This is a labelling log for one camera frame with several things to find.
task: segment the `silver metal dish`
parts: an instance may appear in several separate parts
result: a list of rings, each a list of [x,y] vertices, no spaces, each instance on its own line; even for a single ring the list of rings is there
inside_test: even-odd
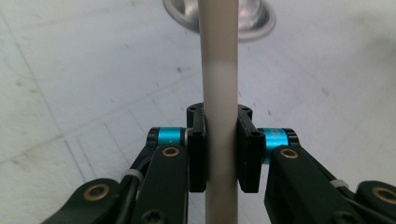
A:
[[[178,23],[199,33],[198,0],[163,0],[163,4]],[[275,13],[263,0],[239,0],[239,40],[262,38],[271,33],[275,24]]]

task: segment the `white pole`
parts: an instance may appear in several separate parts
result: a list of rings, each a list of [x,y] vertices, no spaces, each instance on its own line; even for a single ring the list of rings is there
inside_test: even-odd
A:
[[[238,0],[198,0],[208,129],[207,224],[236,224]]]

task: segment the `white cable tie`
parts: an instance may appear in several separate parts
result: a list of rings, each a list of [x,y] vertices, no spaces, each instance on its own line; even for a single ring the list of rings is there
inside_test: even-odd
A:
[[[341,188],[341,187],[346,187],[347,189],[349,189],[349,185],[344,180],[341,180],[341,179],[334,179],[334,180],[330,181],[330,183],[336,189]]]
[[[135,176],[135,177],[137,177],[137,178],[139,179],[140,184],[143,183],[144,177],[143,177],[142,173],[140,173],[140,171],[138,171],[138,170],[136,170],[136,169],[128,169],[128,170],[126,170],[126,171],[122,174],[121,180],[122,180],[126,175]]]

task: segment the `blue spacer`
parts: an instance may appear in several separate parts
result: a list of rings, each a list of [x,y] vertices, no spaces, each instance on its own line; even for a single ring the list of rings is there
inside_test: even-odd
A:
[[[272,129],[272,128],[265,128],[264,134],[265,134],[265,160],[263,164],[269,164],[270,163],[270,158],[271,158],[271,153],[276,147],[280,146],[288,146],[289,145],[289,139],[288,136],[286,135],[286,132],[283,129]]]
[[[180,145],[181,128],[160,128],[158,145]]]

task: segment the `white tiled floor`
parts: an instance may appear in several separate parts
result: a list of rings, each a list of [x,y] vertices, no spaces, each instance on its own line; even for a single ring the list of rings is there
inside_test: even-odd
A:
[[[291,127],[355,189],[396,185],[396,3],[269,1],[277,25],[239,45],[239,102]],[[38,223],[80,184],[120,178],[153,126],[201,102],[199,36],[161,1],[0,1],[0,217]],[[240,222],[268,223],[240,194]],[[204,197],[191,194],[190,223]]]

